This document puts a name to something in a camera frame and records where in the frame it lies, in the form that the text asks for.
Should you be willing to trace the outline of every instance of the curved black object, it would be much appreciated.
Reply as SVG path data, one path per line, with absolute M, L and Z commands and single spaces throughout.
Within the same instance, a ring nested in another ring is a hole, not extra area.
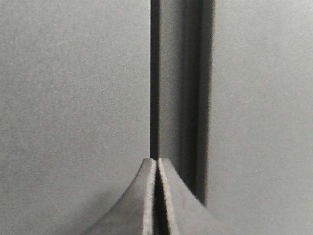
M 82 235 L 152 235 L 157 164 L 144 159 L 123 196 Z
M 235 235 L 224 228 L 194 197 L 168 159 L 159 158 L 158 173 L 163 188 L 170 235 Z

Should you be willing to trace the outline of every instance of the gray wall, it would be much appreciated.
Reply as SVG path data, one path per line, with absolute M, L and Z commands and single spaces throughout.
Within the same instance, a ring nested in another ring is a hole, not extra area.
M 0 234 L 79 234 L 149 157 L 150 2 L 0 9 Z
M 213 26 L 208 208 L 239 234 L 312 234 L 313 2 L 217 0 Z

